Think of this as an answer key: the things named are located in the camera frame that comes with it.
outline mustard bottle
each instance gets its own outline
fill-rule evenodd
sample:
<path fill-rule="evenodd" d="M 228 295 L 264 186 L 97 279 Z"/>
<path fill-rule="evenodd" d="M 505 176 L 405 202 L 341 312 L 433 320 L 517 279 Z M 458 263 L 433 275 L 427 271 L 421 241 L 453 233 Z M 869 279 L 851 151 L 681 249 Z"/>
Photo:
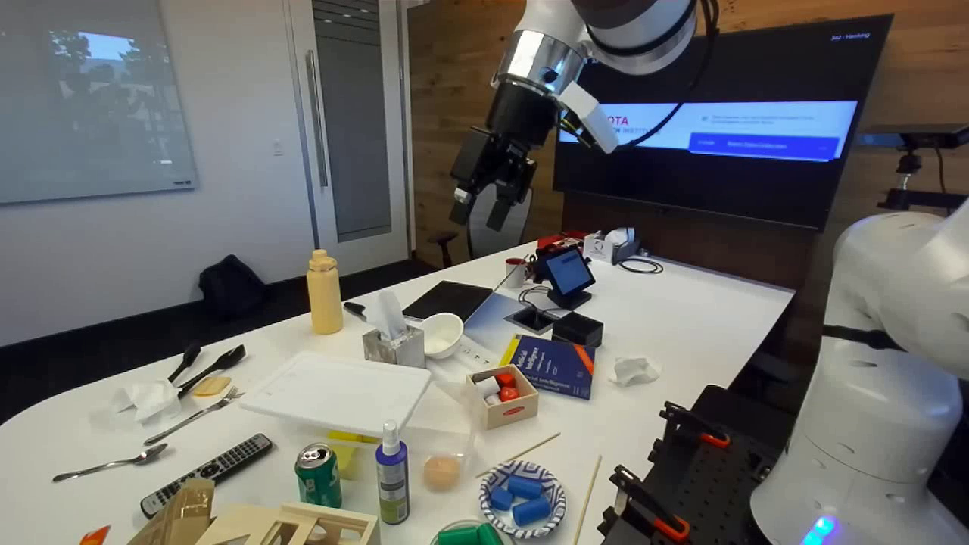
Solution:
<path fill-rule="evenodd" d="M 309 255 L 307 289 L 312 331 L 322 337 L 335 334 L 341 326 L 338 271 L 335 260 L 324 249 L 316 249 Z"/>

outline chair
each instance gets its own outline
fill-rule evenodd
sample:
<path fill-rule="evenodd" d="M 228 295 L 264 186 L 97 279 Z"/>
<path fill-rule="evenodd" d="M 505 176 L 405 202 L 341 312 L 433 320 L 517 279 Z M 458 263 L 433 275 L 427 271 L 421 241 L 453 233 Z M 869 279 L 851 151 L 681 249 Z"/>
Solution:
<path fill-rule="evenodd" d="M 480 255 L 494 255 L 494 251 L 502 251 L 502 249 L 512 249 L 522 241 L 525 236 L 525 223 L 528 223 L 528 215 L 529 215 L 529 205 L 534 205 L 534 191 L 525 193 L 525 200 L 517 205 L 508 210 L 508 219 L 501 231 L 489 231 L 487 226 L 487 215 L 489 215 L 489 205 L 497 202 L 497 186 L 487 184 L 478 200 L 476 200 L 476 210 L 471 215 L 465 219 L 465 226 L 463 226 L 463 238 L 465 238 L 465 255 L 470 256 L 480 256 Z M 436 241 L 442 249 L 442 263 L 451 267 L 451 238 L 458 238 L 458 231 L 439 231 L 433 236 L 427 236 L 431 241 Z"/>

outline fork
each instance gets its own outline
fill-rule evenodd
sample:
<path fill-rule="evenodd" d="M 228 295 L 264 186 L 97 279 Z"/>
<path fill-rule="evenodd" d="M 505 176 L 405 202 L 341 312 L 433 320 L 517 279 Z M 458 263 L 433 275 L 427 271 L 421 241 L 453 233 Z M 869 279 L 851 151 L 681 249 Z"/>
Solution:
<path fill-rule="evenodd" d="M 181 429 L 181 427 L 193 424 L 197 417 L 203 417 L 203 414 L 209 414 L 209 413 L 218 413 L 218 409 L 230 404 L 230 403 L 233 403 L 233 399 L 239 399 L 239 397 L 241 397 L 241 389 L 239 389 L 239 388 L 233 388 L 233 389 L 228 389 L 218 403 L 212 403 L 212 404 L 207 404 L 207 409 L 192 413 L 186 421 L 179 421 L 175 427 L 170 427 L 170 429 L 162 429 L 162 433 L 147 436 L 142 445 L 155 445 L 155 443 L 159 443 L 159 440 L 172 436 L 175 429 Z"/>
<path fill-rule="evenodd" d="M 78 479 L 78 475 L 92 475 L 92 473 L 103 473 L 103 470 L 113 470 L 113 467 L 147 467 L 159 457 L 165 445 L 158 443 L 146 451 L 140 451 L 135 457 L 121 457 L 121 461 L 108 461 L 108 464 L 97 464 L 97 467 L 86 467 L 86 470 L 76 470 L 76 473 L 57 473 L 50 481 L 68 481 L 68 479 Z"/>

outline wall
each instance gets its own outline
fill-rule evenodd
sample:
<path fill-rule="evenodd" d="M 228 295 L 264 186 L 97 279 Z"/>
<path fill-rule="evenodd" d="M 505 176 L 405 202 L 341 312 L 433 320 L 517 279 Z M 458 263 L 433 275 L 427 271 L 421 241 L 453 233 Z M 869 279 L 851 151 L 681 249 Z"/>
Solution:
<path fill-rule="evenodd" d="M 525 11 L 525 0 L 436 0 L 411 8 L 411 107 L 417 172 L 417 238 L 451 231 L 451 160 L 465 130 L 478 126 L 489 103 L 489 75 Z M 773 26 L 821 18 L 892 11 L 892 30 L 871 83 L 865 123 L 967 123 L 969 120 L 969 33 L 967 0 L 722 0 L 722 26 Z M 562 200 L 551 191 L 551 145 L 540 151 L 534 178 L 535 210 L 528 233 L 561 226 L 643 223 L 662 256 L 751 275 L 799 289 L 787 325 L 787 352 L 811 360 L 821 334 L 834 238 L 858 219 L 879 212 L 879 200 L 896 181 L 896 155 L 853 151 L 843 176 L 834 219 L 821 236 L 777 226 L 658 215 L 612 200 Z M 937 158 L 925 155 L 917 186 L 937 184 Z M 948 191 L 969 191 L 969 155 L 948 158 Z"/>
<path fill-rule="evenodd" d="M 312 249 L 282 4 L 159 0 L 199 186 L 0 210 L 0 346 L 197 292 L 239 255 L 264 282 Z"/>

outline book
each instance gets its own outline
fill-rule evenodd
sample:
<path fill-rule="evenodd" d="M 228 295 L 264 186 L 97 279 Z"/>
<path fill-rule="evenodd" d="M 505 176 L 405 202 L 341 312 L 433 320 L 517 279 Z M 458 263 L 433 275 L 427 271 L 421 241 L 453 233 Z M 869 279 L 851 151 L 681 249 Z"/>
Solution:
<path fill-rule="evenodd" d="M 562 338 L 515 337 L 505 346 L 501 365 L 517 365 L 522 375 L 528 375 L 540 389 L 553 389 L 580 399 L 592 397 L 596 363 L 583 352 L 583 346 L 572 346 Z"/>

